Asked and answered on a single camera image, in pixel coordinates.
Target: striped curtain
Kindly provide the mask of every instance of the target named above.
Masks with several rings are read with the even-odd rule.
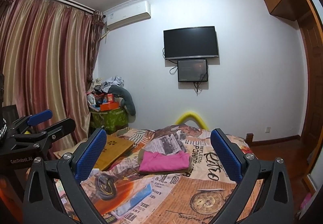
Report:
[[[101,20],[51,0],[13,0],[0,21],[0,73],[5,77],[4,105],[16,104],[19,116],[46,109],[53,118],[39,130],[67,117],[76,129],[53,144],[52,151],[74,146],[88,136],[86,88],[92,78]]]

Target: wooden bed leg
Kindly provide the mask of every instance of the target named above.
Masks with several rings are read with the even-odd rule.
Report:
[[[246,137],[245,137],[245,142],[247,143],[247,145],[249,147],[252,146],[252,140],[254,138],[254,134],[253,133],[247,133]]]

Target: wooden floor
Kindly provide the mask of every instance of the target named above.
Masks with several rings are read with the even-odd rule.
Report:
[[[304,173],[308,167],[306,161],[310,150],[308,150],[300,140],[291,140],[271,145],[252,146],[251,150],[258,159],[274,160],[276,157],[284,159],[290,178],[293,191],[294,213],[299,211],[299,207],[309,192],[302,182]]]

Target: wooden door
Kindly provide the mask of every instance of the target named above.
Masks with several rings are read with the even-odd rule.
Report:
[[[313,14],[298,21],[307,57],[307,110],[302,141],[311,150],[316,147],[323,125],[323,46]]]

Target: silver screw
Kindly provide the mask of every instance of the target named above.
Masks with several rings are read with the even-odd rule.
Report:
[[[64,159],[70,159],[72,157],[72,154],[71,153],[65,153],[64,155],[63,155],[63,158]]]
[[[246,157],[247,159],[249,159],[249,160],[253,160],[253,159],[255,158],[255,155],[254,155],[254,154],[252,154],[252,153],[248,153],[248,154],[246,154],[246,155],[245,155],[245,157]]]
[[[36,157],[35,159],[34,159],[34,162],[35,163],[39,163],[41,161],[41,158],[40,157]]]
[[[276,161],[280,164],[282,164],[284,162],[284,160],[281,157],[277,157]]]

